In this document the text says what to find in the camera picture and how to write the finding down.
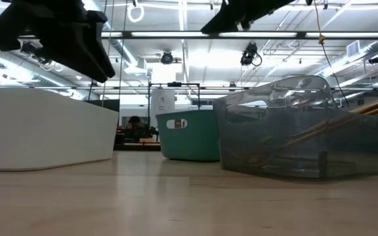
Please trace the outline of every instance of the clear plastic bin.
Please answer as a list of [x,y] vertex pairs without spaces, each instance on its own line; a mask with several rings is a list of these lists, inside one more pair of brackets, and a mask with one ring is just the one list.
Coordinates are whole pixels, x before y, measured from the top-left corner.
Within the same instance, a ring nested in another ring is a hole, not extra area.
[[341,111],[321,77],[231,94],[214,112],[223,169],[317,180],[378,174],[378,116]]

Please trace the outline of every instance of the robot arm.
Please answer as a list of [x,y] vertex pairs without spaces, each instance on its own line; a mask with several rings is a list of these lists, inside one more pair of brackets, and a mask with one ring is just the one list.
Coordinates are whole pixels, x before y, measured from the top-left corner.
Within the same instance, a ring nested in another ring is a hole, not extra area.
[[37,57],[48,58],[100,83],[115,71],[101,43],[103,12],[85,10],[81,0],[4,0],[0,15],[0,50],[18,50],[21,35],[35,35],[43,45]]
[[[293,0],[222,0],[220,11],[202,29],[202,33],[235,32],[240,23],[243,30],[257,19],[272,14]],[[306,0],[311,5],[313,0]]]

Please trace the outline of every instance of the ceiling-mounted camera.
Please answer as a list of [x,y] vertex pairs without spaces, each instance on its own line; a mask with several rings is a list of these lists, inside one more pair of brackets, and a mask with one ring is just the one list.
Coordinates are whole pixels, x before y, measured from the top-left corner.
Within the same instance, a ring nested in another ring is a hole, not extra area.
[[378,56],[368,60],[368,63],[370,63],[371,65],[378,64]]
[[[236,83],[235,82],[230,82],[230,85],[228,86],[230,88],[234,88],[234,87],[237,87]],[[236,89],[228,89],[229,92],[235,92]]]
[[163,56],[161,56],[161,63],[165,65],[169,65],[173,63],[173,56],[171,55],[170,51],[166,51],[163,53]]
[[51,59],[46,58],[41,53],[41,48],[34,46],[31,42],[25,42],[21,46],[20,52],[26,56],[31,56],[42,65],[49,65],[52,63]]
[[[254,64],[253,61],[255,58],[258,57],[261,59],[259,64]],[[242,66],[260,66],[262,64],[262,57],[257,53],[257,46],[256,43],[249,43],[246,49],[243,51],[243,56],[241,56],[240,64]]]

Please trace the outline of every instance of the teal bin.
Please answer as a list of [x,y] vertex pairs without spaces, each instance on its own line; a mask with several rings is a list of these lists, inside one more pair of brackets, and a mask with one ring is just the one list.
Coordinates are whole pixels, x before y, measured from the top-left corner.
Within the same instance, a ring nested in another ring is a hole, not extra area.
[[183,161],[219,161],[217,123],[213,110],[157,115],[161,152]]

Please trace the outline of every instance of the desk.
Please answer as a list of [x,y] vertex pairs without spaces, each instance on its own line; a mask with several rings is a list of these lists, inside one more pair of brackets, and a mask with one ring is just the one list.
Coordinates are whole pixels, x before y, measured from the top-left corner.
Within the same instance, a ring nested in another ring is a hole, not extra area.
[[0,236],[378,236],[378,176],[304,184],[115,152],[0,172]]

